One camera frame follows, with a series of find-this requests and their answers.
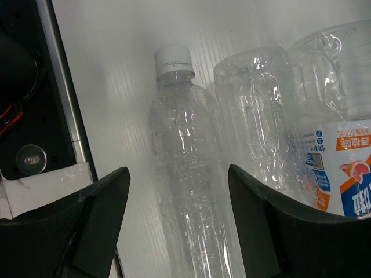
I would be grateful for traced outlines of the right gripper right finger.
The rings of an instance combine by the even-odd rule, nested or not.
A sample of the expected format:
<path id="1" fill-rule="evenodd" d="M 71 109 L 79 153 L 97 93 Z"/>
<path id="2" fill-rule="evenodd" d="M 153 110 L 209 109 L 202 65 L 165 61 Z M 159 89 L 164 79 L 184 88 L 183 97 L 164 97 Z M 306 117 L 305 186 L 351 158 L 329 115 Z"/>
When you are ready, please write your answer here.
<path id="1" fill-rule="evenodd" d="M 247 277 L 370 276 L 370 219 L 300 203 L 234 164 L 228 185 Z"/>

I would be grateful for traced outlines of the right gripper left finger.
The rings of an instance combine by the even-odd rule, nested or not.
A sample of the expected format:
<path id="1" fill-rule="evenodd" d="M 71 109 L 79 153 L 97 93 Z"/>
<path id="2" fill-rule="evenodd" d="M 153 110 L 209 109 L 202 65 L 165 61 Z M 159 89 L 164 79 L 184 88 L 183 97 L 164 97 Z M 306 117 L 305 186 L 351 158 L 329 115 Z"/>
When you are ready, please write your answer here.
<path id="1" fill-rule="evenodd" d="M 1 277 L 108 277 L 129 194 L 120 167 L 55 202 L 1 220 Z"/>

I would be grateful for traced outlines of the clear crushed bottle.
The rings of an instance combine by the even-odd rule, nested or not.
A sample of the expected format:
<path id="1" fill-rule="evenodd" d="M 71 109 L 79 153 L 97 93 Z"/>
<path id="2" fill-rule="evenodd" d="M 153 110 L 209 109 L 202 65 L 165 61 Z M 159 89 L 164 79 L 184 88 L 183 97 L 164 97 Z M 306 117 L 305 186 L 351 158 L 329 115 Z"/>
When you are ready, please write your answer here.
<path id="1" fill-rule="evenodd" d="M 214 85 L 232 162 L 276 190 L 299 191 L 303 184 L 287 52 L 271 46 L 227 57 L 214 68 Z"/>

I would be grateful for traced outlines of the white foam strip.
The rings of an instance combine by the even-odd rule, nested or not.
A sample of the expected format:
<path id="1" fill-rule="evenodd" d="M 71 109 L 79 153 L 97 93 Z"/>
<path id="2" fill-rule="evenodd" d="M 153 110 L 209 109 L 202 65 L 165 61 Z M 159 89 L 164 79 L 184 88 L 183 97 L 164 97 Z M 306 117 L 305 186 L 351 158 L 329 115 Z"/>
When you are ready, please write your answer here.
<path id="1" fill-rule="evenodd" d="M 19 180 L 1 177 L 1 218 L 12 219 L 70 195 L 92 182 L 88 163 Z"/>

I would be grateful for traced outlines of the clear bottle orange-blue label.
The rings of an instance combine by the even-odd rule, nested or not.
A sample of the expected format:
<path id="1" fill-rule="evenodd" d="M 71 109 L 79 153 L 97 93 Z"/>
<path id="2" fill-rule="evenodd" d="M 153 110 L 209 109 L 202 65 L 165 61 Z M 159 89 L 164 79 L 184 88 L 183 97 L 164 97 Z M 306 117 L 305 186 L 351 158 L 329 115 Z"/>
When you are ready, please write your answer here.
<path id="1" fill-rule="evenodd" d="M 370 217 L 370 21 L 317 31 L 288 50 L 307 181 L 317 207 Z"/>

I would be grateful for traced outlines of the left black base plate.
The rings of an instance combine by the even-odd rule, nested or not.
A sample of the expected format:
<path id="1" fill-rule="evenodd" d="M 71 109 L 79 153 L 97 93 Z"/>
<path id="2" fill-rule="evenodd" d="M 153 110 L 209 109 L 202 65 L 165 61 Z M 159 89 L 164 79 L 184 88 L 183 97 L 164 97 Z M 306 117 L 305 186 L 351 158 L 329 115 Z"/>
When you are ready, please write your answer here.
<path id="1" fill-rule="evenodd" d="M 35 1 L 1 1 L 1 174 L 18 180 L 76 162 Z"/>

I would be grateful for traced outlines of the aluminium table frame rail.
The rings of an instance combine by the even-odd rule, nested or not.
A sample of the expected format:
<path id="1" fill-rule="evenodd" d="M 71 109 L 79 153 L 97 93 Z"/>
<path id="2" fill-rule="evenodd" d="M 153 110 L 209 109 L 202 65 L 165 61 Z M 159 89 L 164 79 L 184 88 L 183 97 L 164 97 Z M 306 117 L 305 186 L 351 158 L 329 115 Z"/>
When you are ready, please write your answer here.
<path id="1" fill-rule="evenodd" d="M 77 163 L 88 163 L 92 180 L 97 181 L 96 168 L 93 163 L 93 157 L 78 104 L 75 87 L 72 81 L 56 14 L 54 12 L 53 3 L 52 1 L 47 0 L 36 0 L 36 5 L 63 107 L 64 118 L 68 126 L 71 144 L 75 152 L 75 160 Z"/>

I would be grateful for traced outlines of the clear bottle front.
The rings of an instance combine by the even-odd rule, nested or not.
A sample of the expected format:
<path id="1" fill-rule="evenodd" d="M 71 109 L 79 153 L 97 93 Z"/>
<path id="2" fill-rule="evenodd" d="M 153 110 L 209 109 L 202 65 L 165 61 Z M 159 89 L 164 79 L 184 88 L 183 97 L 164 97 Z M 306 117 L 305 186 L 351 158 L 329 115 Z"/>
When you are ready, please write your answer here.
<path id="1" fill-rule="evenodd" d="M 154 55 L 149 121 L 160 214 L 173 277 L 245 277 L 228 190 L 219 113 L 193 80 L 185 46 Z"/>

